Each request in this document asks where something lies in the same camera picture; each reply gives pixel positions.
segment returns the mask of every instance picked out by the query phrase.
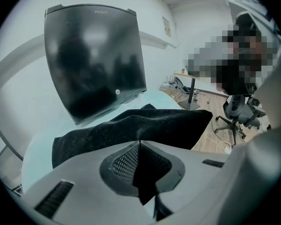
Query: round table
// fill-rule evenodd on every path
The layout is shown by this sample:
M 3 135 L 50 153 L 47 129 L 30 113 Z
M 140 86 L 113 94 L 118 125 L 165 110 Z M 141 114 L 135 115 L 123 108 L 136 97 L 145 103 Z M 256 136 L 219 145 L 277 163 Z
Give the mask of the round table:
M 60 137 L 66 133 L 96 126 L 102 122 L 110 121 L 122 112 L 129 109 L 140 109 L 146 104 L 152 104 L 156 109 L 181 109 L 180 106 L 170 96 L 159 90 L 147 90 L 137 96 L 131 102 L 121 104 L 116 109 L 95 117 L 87 125 L 76 126 L 69 117 L 60 118 L 56 122 L 38 132 L 31 139 L 26 150 L 22 165 L 22 188 L 25 193 L 36 181 L 47 175 L 52 168 L 52 145 L 55 137 Z

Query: black fabric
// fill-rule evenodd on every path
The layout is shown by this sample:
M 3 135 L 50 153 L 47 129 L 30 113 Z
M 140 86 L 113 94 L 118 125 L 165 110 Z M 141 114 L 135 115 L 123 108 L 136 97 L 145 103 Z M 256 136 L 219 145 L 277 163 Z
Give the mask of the black fabric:
M 206 110 L 127 110 L 109 122 L 78 129 L 54 139 L 53 168 L 68 159 L 129 141 L 147 140 L 192 149 L 212 118 Z

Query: office chair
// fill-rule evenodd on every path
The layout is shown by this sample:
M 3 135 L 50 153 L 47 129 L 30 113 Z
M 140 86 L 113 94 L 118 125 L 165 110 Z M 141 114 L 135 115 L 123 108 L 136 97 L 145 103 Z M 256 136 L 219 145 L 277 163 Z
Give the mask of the office chair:
M 230 102 L 226 100 L 223 105 L 225 116 L 228 118 L 223 118 L 222 116 L 218 116 L 215 119 L 222 119 L 228 125 L 224 127 L 217 128 L 214 132 L 217 133 L 219 130 L 231 129 L 233 133 L 234 144 L 236 144 L 236 132 L 239 132 L 242 135 L 242 139 L 245 139 L 246 134 L 237 127 L 237 122 L 239 124 L 243 124 L 246 128 L 251 128 L 252 126 L 257 127 L 259 129 L 260 122 L 257 119 L 260 114 L 264 113 L 262 109 L 257 106 L 252 105 L 255 109 L 255 112 L 252 111 L 249 105 L 245 104 L 245 97 L 243 95 L 232 96 Z

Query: white wall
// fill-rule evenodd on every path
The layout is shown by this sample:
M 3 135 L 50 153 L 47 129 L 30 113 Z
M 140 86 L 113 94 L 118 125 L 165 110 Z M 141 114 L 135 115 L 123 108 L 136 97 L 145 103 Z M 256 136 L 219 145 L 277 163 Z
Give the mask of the white wall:
M 79 3 L 132 9 L 141 32 L 177 45 L 174 19 L 161 0 L 21 0 L 0 30 L 0 62 L 17 47 L 43 34 L 47 8 Z M 170 22 L 172 37 L 165 35 L 162 16 Z M 177 68 L 177 50 L 148 42 L 142 44 L 142 51 L 147 87 L 158 89 L 166 75 Z M 24 67 L 0 89 L 0 128 L 21 155 L 33 135 L 60 116 L 70 119 L 53 86 L 45 57 Z
M 206 47 L 216 36 L 221 36 L 228 25 L 232 25 L 230 9 L 222 0 L 190 3 L 173 9 L 172 13 L 177 23 L 179 72 L 185 68 L 188 54 L 197 53 L 199 48 Z M 185 86 L 190 86 L 190 79 L 179 78 Z M 210 79 L 196 79 L 195 87 L 223 94 L 210 84 Z

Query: desk leg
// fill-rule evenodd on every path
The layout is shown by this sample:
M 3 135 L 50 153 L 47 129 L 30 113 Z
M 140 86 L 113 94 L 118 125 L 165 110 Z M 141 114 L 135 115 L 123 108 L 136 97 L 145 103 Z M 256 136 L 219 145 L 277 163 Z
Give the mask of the desk leg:
M 188 101 L 183 101 L 178 103 L 180 106 L 182 106 L 183 108 L 189 111 L 195 110 L 200 107 L 200 105 L 192 101 L 193 90 L 195 88 L 195 81 L 196 79 L 192 78 L 191 91 L 189 93 Z

